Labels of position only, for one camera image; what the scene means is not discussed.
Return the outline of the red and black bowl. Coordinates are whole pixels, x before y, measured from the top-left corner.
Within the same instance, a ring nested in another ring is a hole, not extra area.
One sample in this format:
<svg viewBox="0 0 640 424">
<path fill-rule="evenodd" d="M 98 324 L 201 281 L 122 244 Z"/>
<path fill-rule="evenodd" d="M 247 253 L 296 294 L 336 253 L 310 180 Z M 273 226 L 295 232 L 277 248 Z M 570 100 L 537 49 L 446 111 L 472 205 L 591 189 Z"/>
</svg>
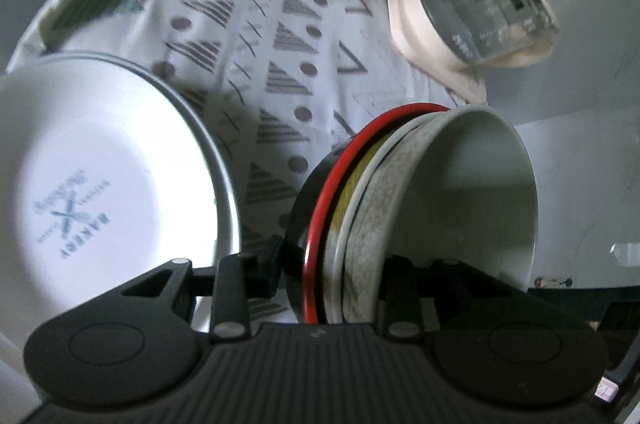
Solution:
<svg viewBox="0 0 640 424">
<path fill-rule="evenodd" d="M 307 177 L 298 193 L 284 237 L 284 274 L 288 299 L 303 323 L 326 323 L 320 297 L 322 245 L 326 243 L 330 216 L 356 165 L 383 136 L 420 115 L 447 108 L 433 103 L 414 103 L 386 111 L 350 140 L 338 145 Z"/>
</svg>

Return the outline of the white patterned bowl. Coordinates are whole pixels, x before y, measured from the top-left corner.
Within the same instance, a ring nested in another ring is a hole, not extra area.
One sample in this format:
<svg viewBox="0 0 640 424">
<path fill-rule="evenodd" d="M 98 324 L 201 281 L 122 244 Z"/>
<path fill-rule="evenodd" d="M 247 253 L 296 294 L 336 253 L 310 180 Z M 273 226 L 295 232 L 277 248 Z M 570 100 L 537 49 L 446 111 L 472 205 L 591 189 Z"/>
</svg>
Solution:
<svg viewBox="0 0 640 424">
<path fill-rule="evenodd" d="M 362 158 L 356 161 L 355 169 L 347 178 L 345 186 L 340 192 L 337 205 L 329 223 L 326 236 L 324 257 L 322 262 L 322 301 L 326 321 L 342 323 L 342 282 L 344 260 L 348 233 L 354 221 L 359 203 L 368 187 L 369 181 L 385 159 L 386 155 L 413 129 L 422 123 L 431 122 L 438 112 L 419 115 L 398 129 L 393 129 L 390 135 L 384 135 L 368 149 Z"/>
</svg>

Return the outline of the large white bowl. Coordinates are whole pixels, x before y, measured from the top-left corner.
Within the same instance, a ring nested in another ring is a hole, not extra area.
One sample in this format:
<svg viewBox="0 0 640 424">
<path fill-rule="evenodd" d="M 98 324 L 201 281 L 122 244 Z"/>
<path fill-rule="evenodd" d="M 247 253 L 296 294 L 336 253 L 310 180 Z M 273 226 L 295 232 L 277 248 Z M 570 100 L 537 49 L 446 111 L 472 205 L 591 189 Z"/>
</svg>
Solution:
<svg viewBox="0 0 640 424">
<path fill-rule="evenodd" d="M 457 259 L 525 290 L 537 226 L 533 166 L 514 127 L 486 106 L 434 113 L 367 184 L 346 243 L 343 317 L 374 320 L 388 255 Z"/>
</svg>

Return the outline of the white Bakery printed plate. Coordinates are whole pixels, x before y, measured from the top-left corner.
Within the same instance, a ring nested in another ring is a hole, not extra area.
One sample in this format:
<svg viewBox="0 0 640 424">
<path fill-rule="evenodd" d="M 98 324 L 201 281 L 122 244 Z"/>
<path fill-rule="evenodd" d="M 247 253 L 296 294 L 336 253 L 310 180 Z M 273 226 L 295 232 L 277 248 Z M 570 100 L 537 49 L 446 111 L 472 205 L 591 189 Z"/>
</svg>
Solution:
<svg viewBox="0 0 640 424">
<path fill-rule="evenodd" d="M 1 79 L 1 344 L 164 262 L 239 251 L 203 122 L 149 71 L 49 56 Z"/>
</svg>

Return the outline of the patterned white table cloth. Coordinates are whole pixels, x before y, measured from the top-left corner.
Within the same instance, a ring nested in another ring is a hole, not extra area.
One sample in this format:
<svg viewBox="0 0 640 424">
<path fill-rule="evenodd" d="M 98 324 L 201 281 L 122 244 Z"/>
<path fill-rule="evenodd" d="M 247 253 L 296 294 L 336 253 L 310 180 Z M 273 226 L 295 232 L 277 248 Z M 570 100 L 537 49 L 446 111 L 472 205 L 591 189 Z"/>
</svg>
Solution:
<svg viewBox="0 0 640 424">
<path fill-rule="evenodd" d="M 385 0 L 50 0 L 6 73 L 70 54 L 130 62 L 188 103 L 230 176 L 240 245 L 280 233 L 310 171 L 381 113 L 461 105 L 394 50 Z"/>
</svg>

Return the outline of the cream kettle base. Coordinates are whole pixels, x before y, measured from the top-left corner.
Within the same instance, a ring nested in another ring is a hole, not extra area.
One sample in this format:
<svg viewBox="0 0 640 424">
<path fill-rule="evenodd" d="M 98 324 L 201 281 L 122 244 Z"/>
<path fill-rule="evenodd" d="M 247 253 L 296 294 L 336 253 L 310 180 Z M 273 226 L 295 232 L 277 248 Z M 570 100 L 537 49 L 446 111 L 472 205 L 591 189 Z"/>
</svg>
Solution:
<svg viewBox="0 0 640 424">
<path fill-rule="evenodd" d="M 483 79 L 450 50 L 428 18 L 421 0 L 386 0 L 390 36 L 396 50 L 466 102 L 487 100 Z"/>
</svg>

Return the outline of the glass electric kettle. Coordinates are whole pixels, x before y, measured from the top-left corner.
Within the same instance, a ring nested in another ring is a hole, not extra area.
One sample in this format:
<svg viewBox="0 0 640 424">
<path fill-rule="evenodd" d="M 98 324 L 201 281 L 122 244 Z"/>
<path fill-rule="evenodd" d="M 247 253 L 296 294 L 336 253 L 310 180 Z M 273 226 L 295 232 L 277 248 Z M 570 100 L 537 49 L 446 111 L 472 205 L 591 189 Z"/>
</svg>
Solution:
<svg viewBox="0 0 640 424">
<path fill-rule="evenodd" d="M 547 0 L 421 0 L 463 67 L 527 67 L 547 59 L 559 34 Z"/>
</svg>

